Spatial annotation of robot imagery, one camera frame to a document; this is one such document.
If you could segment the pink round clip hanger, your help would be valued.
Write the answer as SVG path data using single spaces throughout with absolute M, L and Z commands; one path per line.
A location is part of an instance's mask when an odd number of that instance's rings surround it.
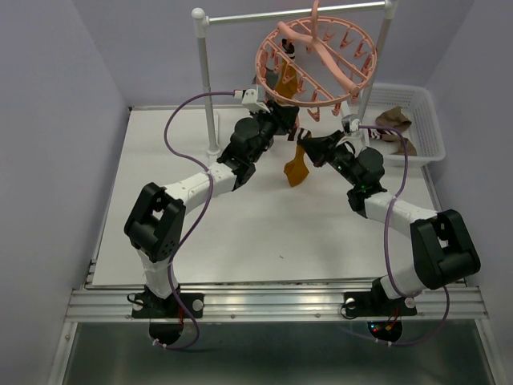
M 370 60 L 369 58 L 369 52 L 371 51 L 370 47 L 366 43 L 362 43 L 362 37 L 360 34 L 355 30 L 347 30 L 346 25 L 340 25 L 340 24 L 328 24 L 320 22 L 318 24 L 318 37 L 324 38 L 328 36 L 329 41 L 328 44 L 331 48 L 333 48 L 339 55 L 344 57 L 346 60 L 348 60 L 349 63 L 353 64 L 358 70 L 361 70 L 363 67 L 368 65 L 368 62 Z M 281 47 L 281 40 L 286 39 L 286 37 L 282 34 L 276 34 L 272 41 L 274 44 L 276 44 L 279 52 L 283 52 Z M 307 48 L 305 47 L 305 44 L 292 41 L 293 45 L 295 46 L 295 61 L 292 62 L 287 55 L 281 56 L 278 55 L 280 58 L 282 58 L 284 61 L 287 61 L 291 67 L 293 65 L 299 66 L 301 69 L 307 72 L 308 75 L 310 75 L 314 80 L 316 80 L 321 87 L 327 90 L 328 93 L 330 93 L 333 97 L 338 97 L 345 94 L 345 91 L 342 89 L 341 85 L 337 83 L 337 80 L 333 77 L 333 75 L 329 72 L 329 70 L 326 68 L 326 66 L 323 65 L 320 58 L 317 56 L 317 54 L 313 52 L 308 52 Z M 261 74 L 265 75 L 265 68 L 269 68 L 271 70 L 274 70 L 277 74 L 280 74 L 280 68 L 275 69 L 275 55 L 273 54 L 274 49 L 272 46 L 267 46 L 265 48 L 265 53 L 260 58 L 260 62 L 265 67 L 261 70 Z M 325 97 L 320 92 L 315 93 L 312 85 L 307 81 L 307 79 L 303 79 L 299 74 L 297 74 L 297 80 L 298 80 L 298 89 L 296 95 L 293 97 L 293 99 L 297 102 L 310 102 L 312 99 L 315 99 L 317 101 L 323 101 Z M 254 77 L 254 83 L 257 85 L 262 86 L 264 89 L 267 86 L 265 84 L 265 80 L 263 82 L 257 82 L 257 71 Z M 297 106 L 290 102 L 285 102 L 276 99 L 273 95 L 269 94 L 269 92 L 266 92 L 265 98 L 267 100 L 274 100 L 280 105 L 283 106 Z M 347 103 L 356 103 L 359 99 L 360 95 L 357 96 L 356 99 L 349 98 L 344 102 Z M 336 107 L 334 105 L 326 106 L 332 108 L 332 114 L 334 116 L 338 116 L 341 113 L 341 106 Z M 304 108 L 310 115 L 310 117 L 318 122 L 321 118 L 321 109 L 323 107 L 315 108 L 315 107 L 302 107 Z

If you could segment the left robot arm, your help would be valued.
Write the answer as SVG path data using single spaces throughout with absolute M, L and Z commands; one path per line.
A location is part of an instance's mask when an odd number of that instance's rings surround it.
M 298 113 L 298 107 L 267 102 L 236 122 L 227 147 L 203 172 L 167 186 L 149 183 L 142 188 L 123 229 L 146 278 L 143 292 L 127 297 L 133 318 L 201 317 L 202 311 L 192 305 L 203 300 L 203 294 L 182 293 L 172 270 L 172 259 L 185 238 L 184 219 L 196 208 L 207 209 L 213 197 L 247 183 L 275 136 L 293 130 Z

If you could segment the mustard brown striped sock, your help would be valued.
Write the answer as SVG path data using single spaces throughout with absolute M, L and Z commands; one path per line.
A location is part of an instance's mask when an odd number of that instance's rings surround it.
M 295 61 L 295 46 L 292 41 L 286 38 L 281 40 L 282 50 L 286 53 L 287 57 Z M 274 86 L 275 92 L 285 99 L 292 99 L 298 89 L 298 80 L 296 70 L 284 61 L 278 55 L 275 56 L 275 69 L 280 68 L 280 75 Z

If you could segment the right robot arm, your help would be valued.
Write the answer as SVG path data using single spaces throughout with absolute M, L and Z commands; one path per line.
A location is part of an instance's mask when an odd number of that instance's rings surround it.
M 394 269 L 390 247 L 384 247 L 387 273 L 373 281 L 370 290 L 348 292 L 342 313 L 349 319 L 413 316 L 414 297 L 437 290 L 480 271 L 481 261 L 462 215 L 452 209 L 435 212 L 398 199 L 380 180 L 385 174 L 382 154 L 374 148 L 359 153 L 342 143 L 342 132 L 304 138 L 299 146 L 316 167 L 329 164 L 351 183 L 347 192 L 351 209 L 380 222 L 384 231 L 395 230 L 411 242 L 412 259 Z

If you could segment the maroon white striped sock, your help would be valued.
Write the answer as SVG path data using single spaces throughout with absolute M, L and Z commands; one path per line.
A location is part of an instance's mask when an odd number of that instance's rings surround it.
M 387 131 L 380 128 L 368 128 L 368 136 L 371 140 L 381 140 L 387 143 L 392 143 L 399 140 L 394 132 Z

